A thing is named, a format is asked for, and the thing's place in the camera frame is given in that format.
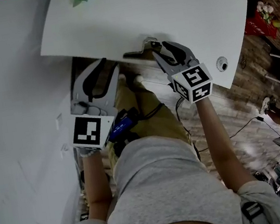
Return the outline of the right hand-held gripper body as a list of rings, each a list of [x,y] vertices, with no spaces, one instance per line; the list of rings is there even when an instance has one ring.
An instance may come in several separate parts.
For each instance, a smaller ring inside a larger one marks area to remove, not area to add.
[[[165,64],[163,68],[168,75],[169,86],[190,104],[211,95],[213,79],[206,66],[197,59],[183,64]]]

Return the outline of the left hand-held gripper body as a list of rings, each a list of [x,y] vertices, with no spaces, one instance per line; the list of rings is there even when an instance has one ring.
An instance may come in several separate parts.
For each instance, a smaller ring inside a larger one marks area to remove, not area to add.
[[[69,129],[72,146],[102,150],[106,147],[118,110],[102,103],[71,102]]]

